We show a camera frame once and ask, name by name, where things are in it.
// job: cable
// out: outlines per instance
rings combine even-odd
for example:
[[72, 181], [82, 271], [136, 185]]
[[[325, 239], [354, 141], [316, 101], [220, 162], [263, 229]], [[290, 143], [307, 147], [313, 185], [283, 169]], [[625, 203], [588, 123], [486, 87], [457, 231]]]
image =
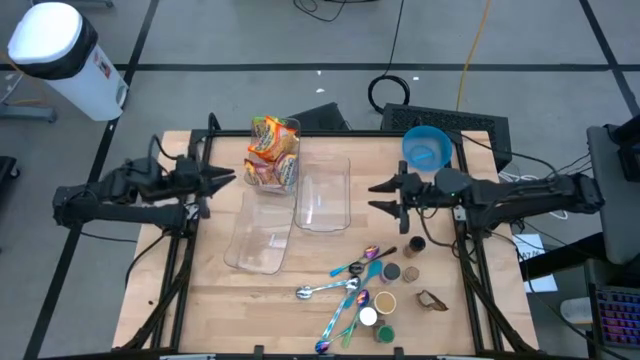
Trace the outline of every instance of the cable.
[[[20, 74], [20, 78], [14, 84], [13, 89], [10, 90], [9, 93], [6, 96], [3, 96], [2, 101], [0, 101], [0, 103], [4, 103], [4, 101], [7, 98], [9, 98], [9, 95], [11, 95], [13, 90], [17, 87], [18, 82], [20, 80], [22, 80], [22, 77], [24, 77], [25, 73], [24, 73], [24, 71], [20, 70], [20, 68], [18, 68], [18, 66], [4, 52], [0, 52], [0, 57], [2, 57], [2, 59], [7, 64], [9, 64], [16, 72], [18, 72], [18, 74]], [[48, 104], [49, 101], [47, 100], [47, 93], [44, 91], [44, 88], [42, 88], [42, 84], [40, 84], [40, 82], [36, 81], [35, 79], [33, 79], [33, 78], [29, 77], [29, 76], [27, 76], [27, 78], [36, 86], [36, 88], [38, 88], [38, 90], [40, 91], [40, 94], [42, 95], [42, 99], [43, 100], [39, 100], [39, 99], [18, 100], [18, 101], [14, 101], [14, 102], [11, 102], [11, 103], [7, 103], [7, 105], [24, 105], [24, 104], [43, 104], [43, 105], [47, 105]]]
[[[540, 178], [535, 176], [535, 175], [515, 175], [515, 174], [511, 174], [508, 173], [506, 171], [501, 171], [500, 173], [498, 173], [498, 176], [506, 181], [506, 182], [517, 182], [517, 181], [521, 181], [521, 180], [525, 180], [525, 181], [530, 181], [530, 180], [539, 180]], [[548, 214], [553, 216], [556, 219], [559, 220], [567, 220], [569, 219], [569, 213], [567, 213], [564, 210], [560, 210], [560, 212], [562, 212], [562, 215], [558, 215], [553, 211], [549, 211]]]
[[586, 163], [584, 163], [584, 164], [580, 165], [580, 167], [578, 167], [577, 169], [575, 169], [571, 175], [573, 175], [573, 174], [578, 174], [578, 173], [582, 173], [583, 171], [586, 171], [586, 170], [591, 169], [591, 166], [589, 166], [589, 165], [591, 165], [591, 160], [589, 160], [589, 161], [587, 161]]
[[451, 141], [454, 141], [454, 142], [455, 142], [455, 140], [452, 138], [451, 134], [453, 134], [453, 136], [454, 136], [454, 137], [455, 137], [455, 136], [460, 135], [460, 136], [462, 136], [463, 138], [465, 138], [465, 139], [467, 139], [467, 140], [471, 141], [472, 143], [474, 143], [474, 144], [476, 144], [476, 145], [480, 145], [480, 146], [482, 146], [483, 148], [485, 148], [485, 149], [489, 149], [489, 150], [491, 150], [491, 151], [493, 151], [493, 152], [499, 152], [499, 153], [503, 153], [503, 154], [507, 154], [507, 155], [513, 155], [513, 156], [521, 157], [521, 158], [523, 158], [523, 159], [527, 159], [527, 160], [531, 160], [531, 161], [535, 161], [535, 162], [537, 162], [537, 163], [540, 163], [540, 164], [542, 164], [542, 165], [544, 165], [544, 166], [548, 167], [549, 169], [551, 169], [551, 173], [552, 173], [552, 174], [554, 174], [554, 175], [558, 176], [558, 171], [556, 170], [556, 168], [555, 168], [555, 167], [553, 167], [553, 165], [549, 164], [548, 162], [546, 162], [546, 161], [544, 161], [544, 160], [542, 160], [542, 159], [539, 159], [539, 158], [536, 158], [536, 157], [533, 157], [533, 156], [529, 156], [529, 155], [520, 154], [520, 153], [513, 152], [513, 151], [504, 151], [504, 150], [492, 149], [490, 146], [487, 146], [487, 145], [485, 145], [485, 144], [483, 144], [483, 143], [481, 143], [481, 142], [478, 142], [478, 141], [476, 141], [476, 140], [474, 140], [474, 139], [470, 138], [469, 136], [467, 136], [467, 135], [465, 135], [465, 134], [452, 132], [452, 131], [450, 131], [450, 130], [445, 130], [445, 131], [446, 131], [446, 132], [448, 132], [448, 133], [450, 134], [450, 135], [449, 135], [449, 138], [451, 138]]
[[469, 51], [469, 56], [467, 56], [467, 61], [464, 63], [464, 69], [462, 69], [462, 74], [460, 75], [460, 86], [458, 87], [458, 100], [456, 101], [456, 111], [458, 111], [458, 109], [460, 108], [460, 99], [462, 98], [462, 92], [464, 91], [464, 79], [467, 75], [467, 69], [469, 69], [471, 58], [473, 58], [473, 53], [475, 53], [476, 51], [476, 46], [478, 45], [480, 34], [482, 34], [482, 30], [484, 29], [484, 24], [485, 22], [487, 22], [487, 16], [489, 15], [489, 6], [491, 6], [491, 0], [487, 0], [487, 5], [484, 7], [484, 14], [482, 14], [482, 21], [480, 22], [480, 26], [478, 27], [476, 38], [473, 39], [473, 45], [471, 46], [471, 51]]
[[572, 167], [573, 165], [577, 164], [580, 160], [582, 160], [582, 159], [586, 158], [587, 156], [589, 156], [589, 153], [586, 153], [586, 154], [582, 155], [581, 157], [577, 158], [577, 159], [576, 159], [574, 162], [572, 162], [571, 164], [569, 164], [569, 165], [565, 165], [565, 166], [561, 167], [560, 169], [558, 169], [558, 172], [560, 172], [560, 171], [562, 171], [562, 170], [564, 170], [564, 169], [567, 169], [567, 168]]
[[163, 232], [160, 235], [159, 238], [154, 240], [149, 246], [147, 246], [144, 250], [142, 250], [142, 252], [140, 252], [140, 254], [138, 254], [138, 256], [133, 258], [133, 261], [131, 262], [131, 265], [129, 265], [129, 268], [127, 269], [127, 273], [126, 273], [125, 278], [124, 278], [124, 287], [125, 288], [127, 287], [127, 284], [129, 283], [129, 275], [131, 275], [131, 270], [133, 270], [134, 265], [138, 262], [138, 260], [140, 260], [140, 258], [142, 256], [144, 256], [144, 254], [149, 252], [149, 250], [153, 249], [154, 246], [158, 245], [160, 240], [164, 239], [166, 236], [167, 236], [167, 233]]
[[99, 239], [99, 240], [106, 240], [106, 241], [113, 241], [113, 242], [128, 242], [128, 243], [133, 243], [133, 244], [137, 244], [138, 243], [136, 240], [110, 238], [110, 237], [107, 237], [107, 236], [99, 236], [99, 235], [89, 234], [89, 233], [86, 233], [84, 231], [80, 231], [80, 234], [82, 234], [84, 236], [96, 238], [96, 239]]
[[[501, 237], [501, 238], [503, 238], [503, 239], [507, 240], [508, 242], [510, 242], [511, 244], [513, 244], [513, 246], [515, 246], [515, 247], [517, 247], [517, 246], [518, 246], [518, 245], [516, 245], [515, 241], [513, 241], [513, 239], [509, 239], [508, 237], [506, 237], [506, 236], [504, 236], [504, 235], [502, 235], [502, 234], [499, 234], [499, 233], [494, 232], [494, 231], [492, 231], [492, 232], [491, 232], [491, 234], [493, 234], [493, 235], [497, 235], [497, 236], [499, 236], [499, 237]], [[538, 249], [538, 250], [545, 250], [545, 248], [543, 248], [543, 247], [535, 246], [535, 245], [531, 244], [530, 242], [523, 240], [523, 239], [522, 239], [520, 236], [518, 236], [518, 235], [515, 235], [515, 234], [514, 234], [513, 236], [515, 236], [518, 240], [520, 240], [520, 241], [522, 241], [523, 243], [525, 243], [525, 244], [527, 244], [527, 245], [531, 246], [531, 247], [532, 247], [532, 248], [534, 248], [534, 249]]]
[[151, 141], [155, 141], [156, 144], [158, 144], [158, 148], [160, 149], [160, 152], [162, 153], [162, 155], [166, 156], [167, 158], [169, 158], [169, 159], [171, 159], [173, 161], [178, 160], [177, 156], [171, 156], [171, 155], [167, 154], [166, 151], [164, 151], [164, 148], [162, 147], [162, 144], [160, 143], [160, 138], [158, 138], [157, 135], [154, 134], [151, 137]]
[[402, 101], [402, 105], [409, 105], [409, 100], [411, 98], [411, 89], [409, 88], [409, 84], [401, 77], [395, 75], [387, 75], [389, 70], [391, 69], [391, 64], [393, 63], [393, 54], [396, 51], [396, 42], [398, 41], [398, 30], [400, 30], [400, 21], [402, 20], [402, 10], [404, 9], [404, 0], [400, 3], [400, 12], [398, 13], [398, 21], [396, 23], [396, 33], [393, 36], [393, 46], [391, 46], [391, 56], [389, 57], [389, 63], [387, 64], [387, 69], [384, 73], [377, 78], [373, 79], [371, 83], [369, 83], [369, 88], [367, 90], [367, 97], [369, 99], [369, 104], [380, 114], [384, 113], [384, 109], [376, 104], [373, 100], [373, 88], [376, 87], [378, 82], [382, 80], [391, 80], [394, 83], [400, 85], [402, 90], [404, 91], [404, 100]]
[[531, 293], [536, 297], [536, 299], [538, 299], [538, 301], [540, 303], [542, 303], [547, 309], [549, 309], [558, 319], [560, 319], [569, 329], [571, 329], [571, 331], [573, 331], [574, 333], [578, 334], [581, 338], [585, 339], [589, 344], [593, 345], [595, 348], [599, 349], [600, 351], [603, 351], [613, 357], [615, 357], [616, 359], [620, 359], [620, 360], [629, 360], [626, 357], [613, 352], [609, 349], [607, 349], [605, 346], [602, 346], [598, 343], [596, 343], [595, 341], [593, 341], [593, 339], [589, 338], [588, 336], [586, 336], [585, 334], [583, 334], [577, 327], [575, 327], [571, 322], [569, 322], [567, 319], [564, 318], [564, 316], [562, 316], [562, 314], [560, 314], [558, 312], [558, 310], [554, 309], [551, 305], [547, 304], [545, 301], [543, 301], [539, 296], [538, 293], [533, 289], [533, 284], [531, 284], [531, 278], [529, 278], [529, 267], [527, 266], [527, 262], [524, 259], [524, 257], [522, 256], [522, 254], [520, 254], [520, 251], [518, 251], [518, 248], [516, 248], [516, 253], [518, 254], [518, 259], [521, 259], [522, 262], [521, 264], [524, 264], [524, 272], [525, 275], [527, 277], [527, 282], [529, 283], [529, 289], [531, 289]]
[[318, 15], [313, 14], [314, 12], [316, 12], [318, 10], [318, 3], [316, 2], [316, 0], [309, 0], [309, 1], [314, 6], [312, 9], [306, 7], [304, 5], [304, 3], [303, 3], [303, 0], [293, 0], [293, 6], [298, 8], [298, 10], [302, 11], [303, 13], [311, 16], [312, 18], [320, 20], [320, 21], [324, 21], [324, 22], [333, 22], [335, 19], [338, 18], [338, 16], [340, 16], [340, 13], [342, 12], [342, 9], [347, 4], [347, 2], [351, 2], [351, 1], [347, 1], [347, 0], [341, 1], [340, 3], [342, 3], [342, 5], [340, 5], [340, 9], [338, 9], [338, 12], [336, 13], [336, 15], [331, 19], [325, 19], [325, 18], [321, 18]]
[[580, 171], [578, 171], [577, 173], [582, 174], [583, 172], [585, 172], [585, 171], [587, 171], [587, 170], [591, 170], [591, 169], [593, 169], [593, 168], [592, 168], [591, 166], [589, 166], [588, 168], [586, 168], [586, 169], [584, 169], [584, 170], [580, 170]]
[[440, 241], [437, 241], [436, 239], [434, 239], [431, 236], [431, 233], [429, 232], [429, 229], [427, 229], [427, 224], [425, 224], [424, 222], [424, 210], [419, 210], [418, 208], [416, 208], [416, 212], [418, 213], [418, 215], [420, 215], [420, 224], [422, 224], [422, 230], [424, 230], [425, 235], [427, 235], [427, 239], [434, 245], [437, 246], [441, 246], [441, 247], [452, 247], [452, 244], [446, 244]]

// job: brown lid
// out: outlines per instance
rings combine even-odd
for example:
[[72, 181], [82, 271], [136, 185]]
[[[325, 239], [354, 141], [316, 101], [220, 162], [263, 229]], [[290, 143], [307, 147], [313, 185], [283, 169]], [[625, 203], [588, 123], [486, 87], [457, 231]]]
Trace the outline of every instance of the brown lid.
[[420, 270], [416, 269], [413, 266], [409, 266], [408, 268], [406, 268], [404, 270], [404, 273], [402, 274], [402, 277], [407, 281], [407, 282], [412, 282], [418, 279], [418, 277], [420, 276]]

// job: transparent plastic bin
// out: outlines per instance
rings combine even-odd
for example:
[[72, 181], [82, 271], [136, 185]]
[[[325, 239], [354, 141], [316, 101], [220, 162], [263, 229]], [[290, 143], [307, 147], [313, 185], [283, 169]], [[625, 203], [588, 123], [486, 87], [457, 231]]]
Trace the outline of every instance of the transparent plastic bin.
[[[244, 175], [244, 180], [247, 184], [251, 185], [254, 189], [259, 190], [259, 191], [264, 191], [264, 192], [270, 192], [270, 193], [275, 193], [275, 194], [284, 194], [284, 195], [289, 195], [289, 194], [295, 194], [297, 186], [296, 186], [296, 181], [298, 179], [298, 170], [299, 170], [299, 165], [300, 165], [300, 122], [296, 119], [291, 119], [291, 118], [282, 118], [280, 119], [280, 121], [282, 122], [286, 122], [285, 126], [289, 129], [294, 129], [295, 132], [295, 136], [298, 138], [298, 142], [297, 144], [287, 153], [288, 154], [295, 154], [297, 156], [297, 162], [296, 162], [296, 166], [294, 169], [294, 176], [292, 178], [292, 180], [286, 184], [272, 184], [272, 185], [268, 185], [268, 184], [259, 184], [259, 185], [254, 185], [251, 183], [251, 181], [249, 180], [249, 176], [248, 174], [245, 172]], [[251, 123], [251, 144], [255, 144], [258, 141], [258, 134], [256, 133], [256, 129], [253, 126], [253, 122]], [[260, 158], [258, 155], [252, 153], [252, 152], [248, 152], [247, 155], [247, 159], [251, 160], [253, 163], [259, 163], [259, 164], [268, 164], [267, 161], [263, 160], [262, 158]]]
[[296, 225], [305, 230], [331, 232], [351, 224], [349, 158], [306, 154], [300, 163]]
[[292, 195], [245, 191], [224, 262], [261, 274], [278, 272], [289, 242], [294, 211]]

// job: metal spoon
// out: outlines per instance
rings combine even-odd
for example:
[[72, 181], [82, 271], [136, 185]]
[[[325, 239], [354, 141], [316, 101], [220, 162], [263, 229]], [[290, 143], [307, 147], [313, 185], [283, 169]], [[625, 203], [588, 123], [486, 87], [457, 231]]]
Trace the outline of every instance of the metal spoon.
[[[369, 271], [367, 272], [367, 277], [364, 278], [362, 282], [360, 282], [360, 289], [364, 289], [367, 286], [367, 283], [369, 282], [369, 280], [380, 275], [381, 272], [382, 272], [382, 261], [376, 260], [372, 262], [371, 265], [369, 265]], [[356, 300], [356, 294], [352, 294], [347, 299], [347, 302], [344, 304], [344, 308], [345, 309], [350, 308], [354, 300]]]
[[307, 300], [311, 298], [311, 294], [314, 291], [318, 291], [318, 290], [324, 290], [324, 289], [331, 289], [334, 287], [338, 287], [338, 286], [344, 286], [347, 285], [347, 282], [349, 280], [342, 280], [342, 281], [338, 281], [332, 284], [328, 284], [328, 285], [323, 285], [323, 286], [319, 286], [317, 288], [311, 288], [311, 286], [301, 286], [296, 290], [296, 297], [300, 300]]
[[360, 261], [356, 261], [353, 264], [349, 265], [349, 272], [352, 275], [360, 275], [360, 274], [362, 274], [362, 272], [364, 271], [365, 266], [367, 266], [368, 263], [370, 263], [372, 261], [375, 261], [375, 260], [378, 260], [383, 256], [391, 255], [391, 254], [395, 253], [396, 251], [398, 251], [398, 248], [393, 246], [389, 250], [387, 250], [387, 251], [383, 252], [382, 254], [374, 257], [373, 259], [370, 259], [366, 263], [361, 263]]
[[349, 344], [351, 343], [351, 334], [353, 334], [353, 329], [356, 327], [356, 320], [358, 319], [358, 313], [360, 312], [360, 309], [362, 309], [363, 307], [367, 306], [367, 304], [369, 304], [369, 291], [360, 290], [360, 292], [358, 293], [358, 296], [356, 296], [356, 303], [358, 304], [358, 310], [353, 315], [353, 320], [351, 320], [351, 325], [348, 327], [349, 332], [344, 337], [344, 339], [342, 339], [342, 347], [345, 349], [348, 348]]
[[342, 301], [340, 302], [340, 305], [338, 306], [338, 310], [336, 310], [336, 312], [333, 314], [333, 317], [331, 318], [331, 321], [329, 321], [329, 325], [327, 325], [327, 328], [324, 330], [324, 333], [322, 333], [322, 340], [327, 340], [329, 338], [329, 335], [331, 335], [331, 330], [333, 330], [333, 327], [336, 325], [336, 321], [338, 321], [338, 317], [340, 317], [340, 313], [342, 312], [342, 308], [344, 308], [344, 303], [347, 301], [347, 298], [349, 298], [349, 296], [354, 291], [358, 290], [359, 287], [360, 287], [360, 278], [359, 277], [353, 276], [351, 279], [349, 279], [347, 281], [347, 285], [346, 285], [347, 293], [342, 298]]
[[334, 340], [337, 340], [337, 339], [345, 336], [348, 332], [349, 332], [349, 328], [346, 328], [346, 329], [342, 330], [342, 332], [340, 334], [336, 335], [331, 340], [318, 340], [318, 342], [316, 343], [316, 352], [318, 354], [324, 354], [325, 352], [327, 352], [327, 350], [329, 350], [329, 345]]
[[[378, 255], [379, 251], [380, 251], [380, 248], [378, 246], [371, 245], [368, 248], [364, 249], [364, 254], [362, 254], [362, 256], [356, 261], [360, 261], [360, 260], [363, 260], [363, 259], [373, 259], [374, 257], [376, 257], [376, 255]], [[334, 276], [340, 274], [345, 269], [348, 269], [349, 265], [351, 265], [351, 264], [353, 264], [353, 263], [348, 263], [347, 265], [343, 265], [343, 266], [340, 266], [337, 269], [331, 270], [331, 272], [329, 273], [329, 276], [334, 277]]]

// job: black cable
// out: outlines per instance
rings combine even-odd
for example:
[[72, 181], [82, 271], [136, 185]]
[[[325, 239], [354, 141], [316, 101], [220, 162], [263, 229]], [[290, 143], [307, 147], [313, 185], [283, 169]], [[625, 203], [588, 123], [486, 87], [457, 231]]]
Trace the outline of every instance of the black cable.
[[436, 209], [434, 210], [434, 212], [432, 212], [432, 213], [431, 213], [431, 215], [429, 215], [429, 216], [423, 216], [423, 219], [425, 219], [425, 220], [432, 219], [432, 218], [433, 218], [434, 216], [436, 216], [436, 214], [438, 213], [438, 209], [440, 209], [440, 208], [436, 208]]
[[591, 169], [591, 166], [589, 166], [589, 165], [591, 165], [591, 160], [589, 160], [588, 162], [580, 165], [577, 169], [573, 170], [573, 172], [571, 174], [569, 174], [569, 175], [575, 175], [575, 174], [578, 174], [578, 173], [582, 173], [583, 171], [587, 171], [587, 170]]
[[308, 7], [306, 7], [304, 5], [303, 0], [293, 0], [293, 6], [295, 6], [296, 8], [298, 8], [298, 10], [302, 11], [303, 13], [311, 16], [314, 19], [320, 20], [320, 21], [324, 21], [324, 22], [333, 22], [335, 19], [338, 18], [338, 16], [340, 16], [340, 13], [342, 12], [342, 9], [344, 8], [344, 6], [351, 1], [340, 1], [340, 3], [342, 5], [340, 5], [340, 9], [338, 9], [338, 12], [336, 13], [336, 15], [331, 18], [331, 19], [325, 19], [325, 18], [321, 18], [318, 15], [314, 15], [313, 13], [316, 12], [318, 10], [318, 3], [316, 2], [316, 0], [309, 0], [312, 4], [313, 4], [313, 8], [310, 9]]
[[393, 54], [396, 51], [396, 42], [398, 41], [398, 30], [400, 29], [400, 20], [402, 19], [402, 9], [404, 8], [404, 0], [400, 3], [400, 12], [398, 13], [398, 22], [396, 24], [396, 34], [393, 37], [393, 46], [391, 47], [391, 57], [389, 58], [389, 63], [387, 64], [387, 69], [384, 71], [384, 74], [378, 76], [373, 79], [369, 84], [369, 89], [367, 90], [367, 97], [369, 98], [369, 104], [380, 114], [384, 112], [384, 109], [376, 104], [373, 100], [373, 88], [380, 82], [381, 80], [391, 80], [396, 84], [402, 87], [404, 91], [404, 100], [402, 101], [402, 105], [409, 105], [409, 99], [411, 98], [411, 89], [409, 88], [409, 84], [399, 77], [394, 75], [387, 75], [389, 69], [391, 69], [391, 64], [393, 63]]
[[577, 173], [582, 174], [583, 172], [588, 171], [588, 170], [591, 170], [591, 169], [593, 169], [593, 168], [592, 168], [591, 166], [589, 166], [588, 168], [586, 168], [586, 169], [584, 169], [584, 170], [580, 170], [580, 171], [578, 171]]
[[577, 158], [577, 159], [576, 159], [574, 162], [572, 162], [571, 164], [569, 164], [569, 165], [565, 165], [565, 166], [561, 167], [560, 169], [558, 169], [558, 172], [560, 172], [560, 171], [562, 171], [562, 170], [564, 170], [564, 169], [567, 169], [567, 168], [572, 167], [573, 165], [577, 164], [578, 162], [580, 162], [580, 160], [582, 160], [582, 159], [586, 158], [587, 156], [589, 156], [589, 153], [586, 153], [586, 154], [582, 155], [581, 157]]
[[434, 238], [431, 236], [431, 233], [429, 232], [429, 229], [427, 229], [427, 224], [425, 224], [425, 222], [424, 222], [424, 219], [425, 219], [425, 217], [424, 217], [424, 210], [419, 210], [418, 208], [416, 208], [416, 211], [418, 212], [418, 215], [420, 215], [420, 224], [422, 224], [422, 230], [424, 230], [425, 235], [427, 235], [427, 239], [428, 239], [432, 244], [437, 245], [437, 246], [441, 246], [441, 247], [452, 247], [452, 245], [451, 245], [451, 244], [446, 244], [446, 243], [443, 243], [443, 242], [439, 242], [439, 241], [437, 241], [436, 239], [434, 239]]
[[338, 128], [338, 130], [342, 130], [343, 127], [346, 127], [347, 130], [353, 130], [353, 126], [351, 126], [351, 124], [347, 120], [342, 121], [342, 124], [340, 124], [340, 128]]
[[92, 237], [92, 238], [95, 238], [95, 239], [99, 239], [99, 240], [106, 240], [106, 241], [113, 241], [113, 242], [128, 242], [128, 243], [133, 243], [133, 244], [137, 244], [138, 243], [136, 240], [110, 238], [110, 237], [107, 237], [107, 236], [89, 234], [89, 233], [86, 233], [84, 231], [80, 231], [80, 234], [82, 234], [84, 236]]
[[538, 299], [538, 301], [540, 303], [542, 303], [547, 309], [549, 309], [558, 319], [560, 319], [560, 321], [562, 321], [569, 329], [571, 329], [571, 331], [573, 331], [574, 333], [578, 334], [581, 338], [585, 339], [589, 344], [593, 345], [595, 348], [599, 349], [600, 351], [603, 351], [613, 357], [615, 357], [616, 359], [620, 359], [620, 360], [629, 360], [628, 358], [613, 352], [609, 349], [607, 349], [606, 347], [596, 343], [595, 341], [593, 341], [593, 339], [591, 339], [590, 337], [588, 337], [587, 335], [583, 334], [577, 327], [575, 327], [571, 322], [569, 322], [567, 319], [564, 318], [564, 316], [562, 316], [562, 314], [560, 314], [558, 312], [558, 310], [554, 309], [551, 305], [547, 304], [545, 301], [543, 301], [539, 296], [538, 293], [536, 293], [536, 291], [533, 289], [533, 284], [531, 284], [531, 278], [529, 278], [529, 267], [527, 266], [527, 262], [524, 259], [524, 257], [522, 256], [522, 254], [520, 254], [520, 251], [518, 251], [518, 248], [516, 248], [516, 253], [518, 254], [518, 259], [522, 260], [522, 264], [524, 264], [524, 272], [525, 275], [527, 277], [527, 282], [529, 283], [529, 289], [531, 290], [531, 293], [536, 297], [536, 299]]
[[503, 153], [503, 154], [507, 154], [507, 155], [513, 155], [513, 156], [521, 157], [521, 158], [523, 158], [523, 159], [527, 159], [527, 160], [531, 160], [531, 161], [535, 161], [535, 162], [537, 162], [537, 163], [540, 163], [540, 164], [542, 164], [542, 165], [544, 165], [544, 166], [548, 167], [549, 169], [551, 169], [551, 173], [552, 173], [552, 174], [554, 174], [555, 176], [558, 176], [558, 171], [556, 170], [556, 168], [555, 168], [555, 167], [553, 167], [553, 165], [551, 165], [551, 164], [549, 164], [548, 162], [546, 162], [546, 161], [544, 161], [544, 160], [542, 160], [542, 159], [539, 159], [539, 158], [537, 158], [537, 157], [533, 157], [533, 156], [529, 156], [529, 155], [524, 155], [524, 154], [520, 154], [520, 153], [513, 152], [513, 151], [504, 151], [504, 150], [492, 149], [490, 146], [487, 146], [487, 145], [485, 145], [485, 144], [483, 144], [483, 143], [481, 143], [481, 142], [479, 142], [479, 141], [476, 141], [476, 140], [474, 140], [474, 139], [470, 138], [469, 136], [467, 136], [467, 135], [465, 135], [465, 134], [463, 134], [463, 133], [460, 133], [460, 132], [458, 132], [458, 133], [457, 133], [457, 132], [453, 132], [453, 131], [450, 131], [450, 130], [445, 130], [445, 131], [449, 133], [449, 138], [450, 138], [450, 139], [451, 139], [451, 141], [453, 141], [453, 142], [455, 142], [454, 138], [455, 138], [455, 137], [457, 137], [458, 135], [460, 135], [460, 136], [462, 136], [463, 138], [465, 138], [465, 139], [467, 139], [467, 140], [471, 141], [472, 143], [474, 143], [474, 144], [476, 144], [476, 145], [480, 145], [480, 146], [482, 146], [483, 148], [485, 148], [485, 149], [489, 149], [489, 150], [491, 150], [491, 151], [493, 151], [493, 152], [499, 152], [499, 153]]
[[[169, 158], [169, 159], [171, 159], [173, 161], [178, 160], [177, 156], [171, 156], [171, 155], [167, 154], [166, 151], [164, 151], [164, 148], [162, 147], [162, 144], [160, 143], [160, 138], [158, 138], [157, 135], [154, 134], [151, 137], [151, 141], [155, 141], [156, 144], [158, 144], [158, 149], [160, 149], [160, 152], [162, 153], [162, 155], [166, 156], [167, 158]], [[152, 145], [149, 145], [149, 154], [148, 154], [149, 158], [151, 158], [151, 149], [152, 149], [152, 147], [153, 147]]]
[[[518, 246], [518, 245], [516, 245], [515, 241], [513, 241], [513, 239], [509, 239], [508, 237], [506, 237], [506, 236], [504, 236], [504, 235], [502, 235], [502, 234], [498, 234], [498, 233], [497, 233], [497, 232], [495, 232], [495, 231], [492, 231], [492, 232], [491, 232], [491, 234], [493, 234], [493, 235], [497, 235], [498, 237], [501, 237], [501, 238], [503, 238], [503, 239], [507, 240], [508, 242], [510, 242], [511, 244], [513, 244], [513, 246], [516, 246], [516, 247]], [[527, 241], [525, 241], [525, 240], [522, 240], [522, 238], [521, 238], [520, 236], [518, 236], [518, 235], [513, 235], [513, 236], [515, 236], [518, 240], [520, 240], [520, 241], [522, 241], [523, 243], [525, 243], [525, 244], [527, 244], [527, 245], [531, 246], [531, 247], [532, 247], [532, 248], [534, 248], [534, 249], [538, 249], [538, 250], [544, 250], [544, 251], [546, 251], [546, 249], [545, 249], [545, 248], [543, 248], [543, 247], [535, 246], [535, 245], [531, 244], [530, 242], [527, 242]]]
[[133, 261], [131, 262], [131, 265], [129, 265], [129, 268], [127, 269], [127, 273], [125, 275], [124, 278], [124, 287], [127, 287], [127, 284], [129, 283], [129, 275], [131, 275], [131, 270], [133, 270], [133, 267], [135, 266], [135, 264], [138, 262], [138, 260], [140, 260], [140, 258], [142, 256], [144, 256], [144, 254], [146, 254], [147, 252], [149, 252], [149, 250], [153, 249], [154, 246], [158, 245], [158, 243], [160, 242], [160, 240], [164, 239], [167, 236], [167, 233], [163, 232], [159, 238], [157, 238], [156, 240], [154, 240], [149, 246], [147, 246], [144, 250], [142, 250], [142, 252], [140, 252], [140, 254], [138, 254], [138, 256], [136, 256], [135, 258], [133, 258]]

